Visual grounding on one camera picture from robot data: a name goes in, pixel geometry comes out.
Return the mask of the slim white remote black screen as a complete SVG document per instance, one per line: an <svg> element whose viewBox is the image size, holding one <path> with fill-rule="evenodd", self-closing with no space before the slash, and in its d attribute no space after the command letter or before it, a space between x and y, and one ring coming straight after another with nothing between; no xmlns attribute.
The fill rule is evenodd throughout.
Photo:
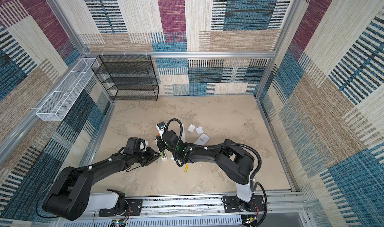
<svg viewBox="0 0 384 227"><path fill-rule="evenodd" d="M160 156L161 156L162 161L167 161L168 160L165 151L160 151Z"/></svg>

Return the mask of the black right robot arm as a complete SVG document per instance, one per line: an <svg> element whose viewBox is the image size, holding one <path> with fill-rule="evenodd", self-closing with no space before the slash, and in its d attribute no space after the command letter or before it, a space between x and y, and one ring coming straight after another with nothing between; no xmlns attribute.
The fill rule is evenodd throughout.
<svg viewBox="0 0 384 227"><path fill-rule="evenodd" d="M252 147L226 139L217 145L198 145L183 142L173 130L156 136L160 151L168 150L174 155L178 167L188 163L211 162L236 183L237 195L234 201L241 211L250 211L254 206L254 177L262 167L260 154Z"/></svg>

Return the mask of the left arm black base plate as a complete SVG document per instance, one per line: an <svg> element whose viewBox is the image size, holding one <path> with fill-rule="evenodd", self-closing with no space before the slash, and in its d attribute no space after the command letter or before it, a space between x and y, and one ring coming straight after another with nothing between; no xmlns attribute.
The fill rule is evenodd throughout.
<svg viewBox="0 0 384 227"><path fill-rule="evenodd" d="M139 216L142 211L143 199L125 199L124 202L118 202L112 209L102 209L99 211L99 217L125 217Z"/></svg>

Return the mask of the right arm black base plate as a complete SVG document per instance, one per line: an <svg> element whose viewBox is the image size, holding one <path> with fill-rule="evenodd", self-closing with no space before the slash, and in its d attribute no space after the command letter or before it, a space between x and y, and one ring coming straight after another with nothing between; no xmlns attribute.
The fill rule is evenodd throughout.
<svg viewBox="0 0 384 227"><path fill-rule="evenodd" d="M261 195L252 195L249 202L240 200L237 196L222 196L221 198L225 212L264 212L266 209L266 201Z"/></svg>

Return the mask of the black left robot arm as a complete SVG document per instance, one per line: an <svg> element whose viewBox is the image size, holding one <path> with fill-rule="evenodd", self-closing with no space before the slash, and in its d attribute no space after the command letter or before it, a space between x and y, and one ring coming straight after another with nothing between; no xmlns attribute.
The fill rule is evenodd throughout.
<svg viewBox="0 0 384 227"><path fill-rule="evenodd" d="M108 189L105 193L92 194L92 186L115 173L131 169L136 163L148 166L160 156L143 139L130 137L126 146L104 160L88 166L64 168L53 182L42 209L70 221L98 210L124 215L129 207L123 192Z"/></svg>

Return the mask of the long white battery cover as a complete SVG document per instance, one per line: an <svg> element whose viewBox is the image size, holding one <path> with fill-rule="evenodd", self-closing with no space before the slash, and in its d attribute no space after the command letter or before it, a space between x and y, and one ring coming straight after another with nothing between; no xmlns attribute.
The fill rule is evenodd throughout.
<svg viewBox="0 0 384 227"><path fill-rule="evenodd" d="M182 124L182 128L183 128L183 131L182 131L182 137L181 137L181 141L183 142L183 143L186 143L187 141L186 141L186 133L185 133L185 127L184 127L184 124Z"/></svg>

